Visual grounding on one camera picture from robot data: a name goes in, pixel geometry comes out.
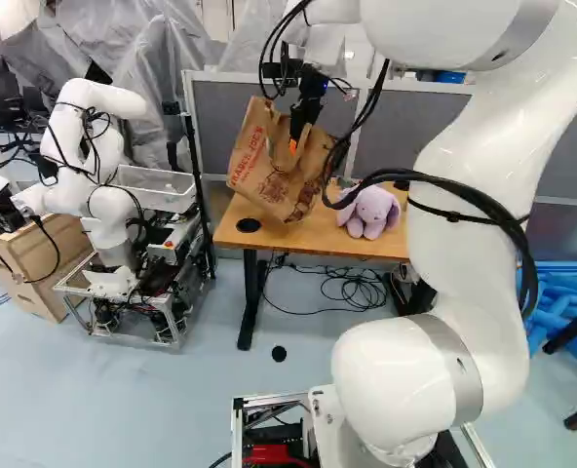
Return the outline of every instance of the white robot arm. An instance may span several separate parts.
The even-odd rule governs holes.
[[[117,170],[124,152],[124,140],[110,125],[110,118],[92,122],[97,137],[86,160],[81,161],[79,148],[85,134],[86,111],[91,108],[125,119],[140,119],[146,114],[147,104],[132,91],[80,78],[68,81],[58,95],[40,147],[42,155],[62,164],[58,183],[44,193],[43,200],[45,210],[52,213],[84,215],[87,208],[91,218],[83,218],[83,223],[92,244],[99,252],[106,252],[128,241],[125,220],[135,206],[124,190],[100,186]]]
[[[577,0],[302,4],[306,15],[295,18],[302,26],[361,21],[387,58],[476,70],[469,104],[414,169],[475,187],[516,218],[528,215],[544,167],[577,114]],[[485,217],[427,183],[413,182],[409,196]],[[510,239],[498,227],[453,223],[414,206],[407,229],[411,262],[438,292],[435,308],[349,330],[332,355],[347,419],[393,466],[419,459],[442,430],[511,404],[529,372]]]
[[[141,119],[146,110],[145,100],[131,91],[80,78],[68,81],[40,146],[42,156],[58,165],[57,177],[14,196],[0,177],[0,206],[9,209],[6,215],[17,221],[1,223],[15,229],[23,222],[21,215],[80,216],[103,263],[133,269],[127,254],[126,219],[135,202],[126,190],[108,185],[124,154],[124,140],[112,125],[111,115]],[[83,139],[89,147],[87,156],[81,150]]]

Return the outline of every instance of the white plastic tray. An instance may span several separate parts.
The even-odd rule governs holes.
[[[131,191],[143,208],[184,213],[195,202],[195,180],[189,173],[121,164],[114,185]]]

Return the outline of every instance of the purple plush toy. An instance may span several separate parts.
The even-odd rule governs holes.
[[[340,200],[356,187],[340,192]],[[373,241],[384,229],[394,227],[401,217],[401,205],[397,197],[377,185],[367,187],[347,208],[338,212],[338,226],[347,226],[347,232],[355,239],[365,236]]]

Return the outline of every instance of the red component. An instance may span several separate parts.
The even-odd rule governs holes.
[[[289,448],[282,445],[274,446],[253,446],[251,455],[243,459],[248,465],[295,465],[301,468],[312,468],[304,460],[293,458],[289,454]]]

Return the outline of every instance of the brown paper bag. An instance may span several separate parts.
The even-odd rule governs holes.
[[[289,144],[290,117],[273,102],[252,97],[237,136],[227,184],[283,222],[308,215],[321,192],[321,174],[334,140],[306,125],[299,144]]]

